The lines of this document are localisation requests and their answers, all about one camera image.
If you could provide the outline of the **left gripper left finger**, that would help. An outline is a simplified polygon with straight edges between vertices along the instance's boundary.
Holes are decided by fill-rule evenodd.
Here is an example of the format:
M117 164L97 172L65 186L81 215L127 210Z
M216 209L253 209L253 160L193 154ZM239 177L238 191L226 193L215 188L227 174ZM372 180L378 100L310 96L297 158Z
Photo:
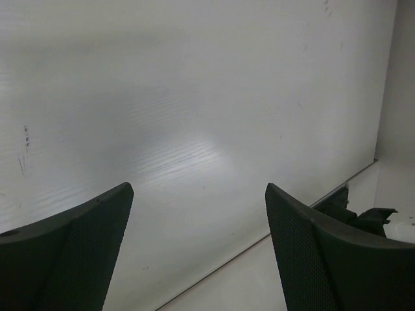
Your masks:
M1 309L102 310L133 198L122 183L1 233Z

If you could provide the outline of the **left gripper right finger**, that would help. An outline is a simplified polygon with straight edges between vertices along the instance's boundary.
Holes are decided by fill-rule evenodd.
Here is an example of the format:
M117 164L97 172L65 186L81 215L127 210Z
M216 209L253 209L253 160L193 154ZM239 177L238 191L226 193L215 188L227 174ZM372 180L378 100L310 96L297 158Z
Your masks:
M414 309L414 244L343 224L274 184L265 203L288 310Z

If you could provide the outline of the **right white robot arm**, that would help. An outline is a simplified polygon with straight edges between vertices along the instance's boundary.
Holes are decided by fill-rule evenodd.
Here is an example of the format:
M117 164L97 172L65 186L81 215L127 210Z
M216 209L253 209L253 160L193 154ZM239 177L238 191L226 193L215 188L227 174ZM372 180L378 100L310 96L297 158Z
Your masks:
M343 224L367 233L400 242L414 243L414 217L390 208L371 208L361 214L348 209L349 188L343 186L313 209L330 216Z

